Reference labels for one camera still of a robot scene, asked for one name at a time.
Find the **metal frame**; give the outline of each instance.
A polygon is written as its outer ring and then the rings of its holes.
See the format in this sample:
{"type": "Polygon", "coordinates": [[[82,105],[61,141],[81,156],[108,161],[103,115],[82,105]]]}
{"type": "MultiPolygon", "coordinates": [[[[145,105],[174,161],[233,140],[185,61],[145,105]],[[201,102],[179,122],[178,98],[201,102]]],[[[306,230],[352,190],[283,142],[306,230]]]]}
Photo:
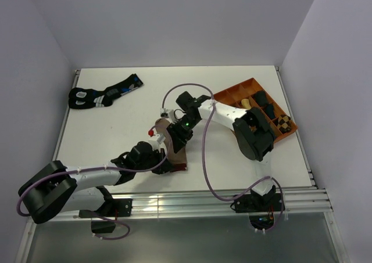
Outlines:
{"type": "Polygon", "coordinates": [[[327,222],[328,229],[332,238],[333,245],[335,247],[336,255],[340,263],[350,263],[350,258],[346,251],[344,242],[342,241],[341,233],[335,221],[333,212],[324,213],[325,221],[327,222]]]}
{"type": "MultiPolygon", "coordinates": [[[[289,105],[287,94],[282,83],[282,79],[278,68],[276,67],[278,79],[288,105],[289,113],[293,117],[291,107],[289,105]]],[[[76,86],[80,70],[76,70],[73,88],[76,86]]],[[[69,117],[69,108],[67,107],[63,124],[58,137],[53,160],[58,156],[60,144],[66,128],[66,123],[69,117]]],[[[331,238],[337,252],[340,262],[349,263],[349,258],[346,253],[345,246],[341,239],[341,234],[334,221],[333,209],[325,189],[318,189],[311,172],[309,162],[306,158],[305,150],[301,142],[298,131],[296,136],[299,141],[303,158],[305,160],[306,168],[309,172],[309,177],[312,181],[311,187],[305,188],[290,188],[284,189],[286,213],[311,213],[323,212],[330,230],[331,238]]],[[[238,194],[236,190],[219,191],[221,196],[233,196],[238,194]]],[[[149,218],[188,218],[188,217],[222,217],[222,216],[236,216],[230,208],[230,203],[222,202],[216,199],[210,192],[179,192],[179,193],[162,193],[162,194],[113,194],[114,198],[132,198],[133,207],[131,219],[149,219],[149,218]]],[[[78,217],[78,211],[66,212],[57,215],[51,221],[90,221],[91,219],[84,219],[78,217]]],[[[19,247],[19,252],[16,257],[16,263],[26,263],[28,253],[30,251],[31,243],[33,241],[36,224],[31,218],[28,219],[24,235],[19,247]]]]}
{"type": "MultiPolygon", "coordinates": [[[[219,195],[231,197],[236,190],[219,191],[219,195]]],[[[332,212],[325,189],[285,190],[286,213],[332,212]]],[[[131,198],[131,219],[161,219],[189,217],[229,217],[236,214],[230,203],[216,199],[210,192],[179,192],[164,194],[114,194],[114,199],[131,198]]],[[[78,218],[78,211],[58,214],[50,221],[86,221],[78,218]]]]}

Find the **yellow wooden piece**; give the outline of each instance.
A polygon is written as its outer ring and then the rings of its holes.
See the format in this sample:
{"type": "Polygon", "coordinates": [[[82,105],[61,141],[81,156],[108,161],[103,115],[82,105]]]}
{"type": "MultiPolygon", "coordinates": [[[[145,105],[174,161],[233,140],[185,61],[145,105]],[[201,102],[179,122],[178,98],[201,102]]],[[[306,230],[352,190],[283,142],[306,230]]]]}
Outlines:
{"type": "Polygon", "coordinates": [[[245,108],[245,109],[251,109],[251,104],[249,103],[249,99],[242,99],[242,106],[245,108]]]}

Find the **black bracket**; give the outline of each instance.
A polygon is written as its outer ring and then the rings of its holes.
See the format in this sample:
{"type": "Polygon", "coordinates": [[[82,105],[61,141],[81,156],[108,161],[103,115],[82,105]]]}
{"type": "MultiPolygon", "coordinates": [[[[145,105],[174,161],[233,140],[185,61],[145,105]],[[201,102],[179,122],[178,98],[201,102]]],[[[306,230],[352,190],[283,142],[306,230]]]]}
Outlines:
{"type": "Polygon", "coordinates": [[[232,127],[239,149],[246,158],[262,161],[265,154],[272,151],[275,134],[259,108],[247,110],[245,115],[235,119],[232,127]]]}
{"type": "MultiPolygon", "coordinates": [[[[130,217],[132,212],[132,202],[133,199],[131,198],[110,199],[105,201],[96,213],[107,218],[130,217]]],[[[79,211],[79,218],[92,218],[92,214],[90,211],[81,210],[79,211]]]]}
{"type": "Polygon", "coordinates": [[[92,221],[91,231],[95,234],[104,234],[114,232],[116,223],[108,221],[92,221]]]}
{"type": "MultiPolygon", "coordinates": [[[[28,180],[19,189],[18,195],[21,196],[28,187],[46,176],[66,172],[66,168],[59,160],[52,161],[28,180]]],[[[24,197],[23,203],[34,222],[42,224],[61,211],[76,187],[76,180],[70,175],[58,176],[31,189],[24,197]]]]}
{"type": "Polygon", "coordinates": [[[245,194],[242,197],[234,200],[234,202],[231,204],[231,208],[236,213],[243,213],[243,212],[268,212],[273,206],[274,212],[280,212],[281,211],[281,195],[280,193],[275,193],[271,197],[270,201],[266,204],[258,205],[254,194],[245,194]]]}

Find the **cable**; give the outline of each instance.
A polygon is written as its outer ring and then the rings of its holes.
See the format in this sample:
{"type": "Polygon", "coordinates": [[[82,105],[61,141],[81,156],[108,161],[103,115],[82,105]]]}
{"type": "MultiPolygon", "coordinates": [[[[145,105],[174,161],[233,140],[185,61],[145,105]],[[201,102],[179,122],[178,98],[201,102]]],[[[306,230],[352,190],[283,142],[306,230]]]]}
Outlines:
{"type": "MultiPolygon", "coordinates": [[[[150,130],[153,130],[154,128],[160,128],[160,126],[158,125],[154,125],[152,128],[150,128],[150,130]]],[[[157,165],[155,165],[154,167],[151,167],[151,168],[148,168],[148,169],[145,169],[145,170],[133,170],[133,169],[126,169],[126,168],[120,168],[120,167],[105,167],[105,166],[102,166],[102,167],[91,167],[91,168],[85,168],[85,169],[82,169],[80,170],[80,172],[91,172],[91,171],[101,171],[101,170],[115,170],[115,171],[127,171],[127,172],[148,172],[148,171],[152,171],[156,168],[158,168],[160,165],[162,165],[165,160],[168,158],[168,154],[169,154],[169,150],[170,148],[172,147],[172,139],[171,139],[171,136],[169,135],[168,131],[165,130],[167,132],[167,135],[169,136],[170,138],[170,141],[169,141],[169,144],[167,146],[167,153],[166,155],[164,156],[164,158],[161,160],[161,162],[159,162],[157,165]]],[[[43,177],[41,178],[40,180],[36,181],[35,183],[33,183],[31,186],[29,186],[22,194],[21,196],[19,197],[18,199],[18,202],[17,202],[17,206],[16,206],[16,210],[17,210],[17,213],[22,216],[22,217],[29,217],[30,214],[25,214],[24,212],[21,211],[21,204],[22,204],[22,201],[23,199],[25,198],[26,195],[28,195],[28,193],[36,188],[38,185],[50,180],[50,179],[53,179],[53,178],[56,178],[56,177],[59,177],[59,176],[64,176],[64,175],[72,175],[72,174],[76,174],[78,173],[77,170],[71,170],[71,171],[65,171],[65,172],[59,172],[59,173],[54,173],[54,174],[51,174],[51,175],[48,175],[46,177],[43,177]]],[[[97,213],[91,211],[97,218],[100,218],[100,219],[103,219],[103,220],[106,220],[106,221],[110,221],[110,222],[114,222],[114,223],[117,223],[117,224],[121,224],[121,225],[124,225],[126,228],[128,228],[128,232],[123,235],[123,236],[120,236],[120,237],[114,237],[114,238],[108,238],[108,237],[103,237],[103,236],[99,236],[100,239],[104,239],[104,240],[119,240],[119,239],[122,239],[124,237],[126,237],[129,232],[130,232],[130,227],[125,224],[124,222],[121,222],[121,221],[116,221],[116,220],[112,220],[112,219],[109,219],[109,218],[105,218],[105,217],[102,217],[100,215],[98,215],[97,213]]]]}
{"type": "Polygon", "coordinates": [[[201,85],[201,84],[198,84],[198,83],[183,83],[183,84],[179,84],[177,86],[174,86],[168,92],[166,92],[166,94],[165,94],[165,96],[163,98],[162,108],[164,108],[165,100],[167,99],[167,97],[170,94],[170,92],[173,91],[174,89],[178,88],[178,87],[183,87],[183,86],[197,86],[197,87],[202,87],[202,88],[206,89],[210,93],[210,97],[214,100],[213,92],[208,87],[205,87],[204,85],[201,85]]]}
{"type": "Polygon", "coordinates": [[[176,111],[180,111],[180,112],[186,114],[186,112],[184,110],[182,110],[182,109],[175,109],[175,111],[173,111],[173,114],[174,114],[174,118],[176,118],[176,120],[179,120],[179,118],[176,115],[176,111]]]}
{"type": "Polygon", "coordinates": [[[96,218],[100,218],[100,219],[102,219],[104,221],[113,222],[115,224],[123,225],[123,226],[125,226],[128,229],[127,233],[125,233],[124,235],[121,235],[119,237],[103,237],[103,236],[101,236],[99,234],[93,234],[95,237],[100,238],[101,240],[114,241],[114,240],[120,240],[120,239],[125,238],[126,236],[129,235],[129,233],[130,233],[130,227],[129,227],[129,225],[125,224],[124,222],[118,221],[116,219],[114,220],[114,219],[110,219],[110,218],[105,218],[105,217],[103,217],[103,216],[101,216],[101,215],[99,215],[99,214],[97,214],[96,212],[93,212],[93,211],[90,211],[90,212],[96,218]]]}
{"type": "MultiPolygon", "coordinates": [[[[162,108],[164,108],[164,105],[165,105],[165,101],[166,101],[166,98],[168,97],[168,95],[170,94],[171,91],[173,91],[174,89],[178,88],[178,87],[182,87],[182,86],[198,86],[198,87],[202,87],[204,89],[206,89],[209,93],[210,93],[210,97],[212,99],[212,112],[211,114],[209,115],[208,119],[207,119],[207,122],[205,124],[205,127],[204,127],[204,130],[203,130],[203,137],[202,137],[202,167],[203,167],[203,174],[204,174],[204,178],[205,178],[205,181],[207,183],[207,186],[210,190],[210,192],[212,193],[212,195],[221,200],[221,201],[225,201],[225,202],[231,202],[231,201],[234,201],[240,197],[242,197],[245,193],[247,193],[248,191],[250,191],[252,188],[254,188],[256,185],[258,185],[259,183],[261,183],[262,181],[265,181],[265,180],[268,180],[268,179],[272,179],[278,186],[279,190],[280,190],[280,195],[281,195],[281,210],[280,210],[280,214],[279,214],[279,217],[278,217],[278,220],[281,219],[281,216],[283,214],[283,211],[284,211],[284,199],[283,199],[283,190],[280,186],[280,184],[278,183],[278,181],[273,178],[273,177],[270,177],[270,176],[265,176],[261,179],[259,179],[258,181],[256,181],[255,183],[253,183],[250,187],[248,187],[246,190],[244,190],[243,192],[241,192],[240,194],[236,195],[236,196],[233,196],[233,197],[230,197],[230,198],[223,198],[221,196],[219,196],[216,191],[212,188],[212,185],[210,184],[209,182],[209,179],[208,179],[208,174],[207,174],[207,170],[206,170],[206,161],[205,161],[205,142],[206,142],[206,134],[207,134],[207,131],[208,131],[208,126],[212,120],[212,117],[214,115],[214,113],[216,112],[216,103],[214,101],[214,96],[213,96],[213,92],[206,86],[204,85],[201,85],[201,84],[197,84],[197,83],[184,83],[184,84],[180,84],[180,85],[177,85],[177,86],[174,86],[172,87],[164,96],[163,98],[163,102],[162,102],[162,108]]],[[[274,227],[276,227],[276,224],[277,224],[277,221],[275,221],[275,223],[273,224],[273,226],[266,230],[266,231],[269,231],[269,230],[272,230],[274,227]]]]}

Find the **gray floor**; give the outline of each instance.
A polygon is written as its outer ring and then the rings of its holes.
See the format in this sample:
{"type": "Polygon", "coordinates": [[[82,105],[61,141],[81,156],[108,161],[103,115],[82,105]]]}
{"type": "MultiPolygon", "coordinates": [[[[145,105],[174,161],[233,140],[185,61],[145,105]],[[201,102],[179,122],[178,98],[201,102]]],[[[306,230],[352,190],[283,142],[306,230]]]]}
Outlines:
{"type": "Polygon", "coordinates": [[[246,216],[127,223],[132,232],[118,241],[92,238],[85,221],[38,225],[27,262],[337,262],[323,214],[289,215],[265,236],[246,216]]]}

